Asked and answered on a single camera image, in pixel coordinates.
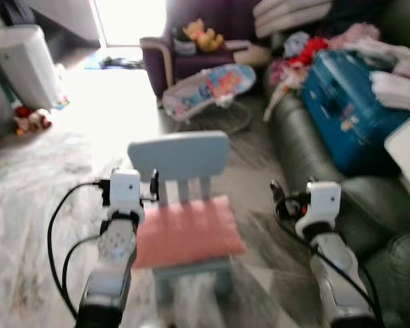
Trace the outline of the colourful clothes pile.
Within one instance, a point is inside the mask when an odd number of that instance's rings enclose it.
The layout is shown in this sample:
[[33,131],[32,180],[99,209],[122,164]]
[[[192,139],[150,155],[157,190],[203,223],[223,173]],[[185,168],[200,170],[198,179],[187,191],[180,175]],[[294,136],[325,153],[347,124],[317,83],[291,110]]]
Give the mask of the colourful clothes pile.
[[315,54],[326,50],[349,51],[373,68],[390,69],[393,74],[410,78],[410,48],[392,46],[380,41],[380,37],[377,26],[366,23],[352,24],[332,38],[297,31],[284,40],[283,55],[269,66],[267,85],[277,87],[294,74],[304,77]]

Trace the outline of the yellow plush toy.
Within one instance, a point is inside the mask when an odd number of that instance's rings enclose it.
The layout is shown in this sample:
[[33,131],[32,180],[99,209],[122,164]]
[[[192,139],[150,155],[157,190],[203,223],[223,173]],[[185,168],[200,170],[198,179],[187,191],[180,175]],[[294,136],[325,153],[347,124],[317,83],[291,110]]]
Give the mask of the yellow plush toy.
[[183,26],[182,30],[203,53],[217,52],[224,46],[223,35],[211,28],[205,28],[205,24],[200,18]]

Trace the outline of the tall white air purifier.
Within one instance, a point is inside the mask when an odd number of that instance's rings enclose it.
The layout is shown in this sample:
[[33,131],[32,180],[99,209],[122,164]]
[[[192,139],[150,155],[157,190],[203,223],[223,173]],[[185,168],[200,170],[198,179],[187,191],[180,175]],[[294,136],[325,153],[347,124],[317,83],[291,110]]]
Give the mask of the tall white air purifier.
[[64,95],[42,28],[0,28],[0,71],[17,98],[31,109],[54,109]]

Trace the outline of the folded white towels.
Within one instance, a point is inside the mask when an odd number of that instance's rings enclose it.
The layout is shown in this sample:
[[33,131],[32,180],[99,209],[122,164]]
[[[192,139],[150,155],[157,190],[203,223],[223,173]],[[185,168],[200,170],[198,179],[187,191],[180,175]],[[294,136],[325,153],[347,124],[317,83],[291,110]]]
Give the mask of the folded white towels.
[[410,111],[410,79],[383,71],[370,73],[372,91],[384,107]]

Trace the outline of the red white plush toy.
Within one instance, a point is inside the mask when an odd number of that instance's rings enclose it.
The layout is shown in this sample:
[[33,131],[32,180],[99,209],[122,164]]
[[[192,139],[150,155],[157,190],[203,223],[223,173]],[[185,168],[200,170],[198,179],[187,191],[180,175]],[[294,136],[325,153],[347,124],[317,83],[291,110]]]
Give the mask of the red white plush toy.
[[51,128],[53,125],[48,109],[28,109],[28,107],[17,106],[14,109],[13,118],[16,122],[17,135]]

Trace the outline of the blue suitcase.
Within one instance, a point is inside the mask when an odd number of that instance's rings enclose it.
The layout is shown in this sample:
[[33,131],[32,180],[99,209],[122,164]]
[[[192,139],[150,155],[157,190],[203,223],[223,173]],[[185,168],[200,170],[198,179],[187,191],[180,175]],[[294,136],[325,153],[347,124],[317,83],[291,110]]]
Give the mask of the blue suitcase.
[[372,71],[355,54],[320,51],[301,90],[334,165],[348,176],[392,176],[400,171],[384,143],[410,118],[410,111],[384,107],[377,100]]

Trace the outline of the folded white blankets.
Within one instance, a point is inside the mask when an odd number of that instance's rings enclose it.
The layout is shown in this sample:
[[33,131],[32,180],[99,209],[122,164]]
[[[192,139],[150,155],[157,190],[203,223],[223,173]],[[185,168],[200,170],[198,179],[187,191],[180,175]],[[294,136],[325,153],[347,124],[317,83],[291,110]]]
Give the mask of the folded white blankets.
[[324,19],[332,0],[262,0],[253,8],[258,38]]

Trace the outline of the colourful baby bouncer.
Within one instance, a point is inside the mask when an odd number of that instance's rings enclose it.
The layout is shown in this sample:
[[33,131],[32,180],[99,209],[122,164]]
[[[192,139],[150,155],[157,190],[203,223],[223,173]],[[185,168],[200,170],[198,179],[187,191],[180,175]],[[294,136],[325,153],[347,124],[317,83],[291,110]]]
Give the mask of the colourful baby bouncer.
[[225,64],[207,68],[171,85],[161,98],[164,112],[178,124],[190,123],[209,107],[221,107],[232,117],[245,113],[230,133],[245,131],[251,126],[253,113],[236,98],[251,90],[257,72],[245,64]]

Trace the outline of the light blue child chair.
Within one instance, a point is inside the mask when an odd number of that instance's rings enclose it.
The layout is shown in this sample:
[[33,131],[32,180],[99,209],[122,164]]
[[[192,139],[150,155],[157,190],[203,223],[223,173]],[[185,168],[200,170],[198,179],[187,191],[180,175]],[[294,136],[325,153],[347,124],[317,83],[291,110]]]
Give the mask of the light blue child chair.
[[[211,179],[224,172],[229,150],[230,140],[225,133],[196,131],[170,133],[155,139],[134,141],[128,147],[128,156],[137,171],[159,171],[161,199],[155,207],[162,207],[220,197],[221,195],[212,193]],[[149,271],[153,275],[159,301],[173,297],[172,281],[192,274],[213,274],[214,294],[218,298],[229,298],[232,292],[231,256],[192,264],[151,268]]]

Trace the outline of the dark green cluttered sofa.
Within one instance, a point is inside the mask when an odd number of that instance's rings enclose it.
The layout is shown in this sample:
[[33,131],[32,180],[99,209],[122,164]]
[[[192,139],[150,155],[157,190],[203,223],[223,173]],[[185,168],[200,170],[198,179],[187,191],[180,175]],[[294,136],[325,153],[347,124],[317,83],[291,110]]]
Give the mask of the dark green cluttered sofa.
[[273,107],[269,122],[277,158],[291,191],[304,191],[312,179],[342,187],[336,231],[364,264],[396,235],[410,234],[410,193],[392,176],[348,176],[334,165],[301,91]]

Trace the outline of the black slippers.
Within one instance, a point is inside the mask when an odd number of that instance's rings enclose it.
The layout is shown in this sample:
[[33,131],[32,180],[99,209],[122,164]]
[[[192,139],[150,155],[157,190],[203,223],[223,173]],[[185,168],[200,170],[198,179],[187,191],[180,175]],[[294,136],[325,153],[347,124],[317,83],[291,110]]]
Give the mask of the black slippers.
[[121,68],[127,70],[141,70],[144,68],[142,59],[127,59],[127,57],[104,57],[99,61],[100,69]]

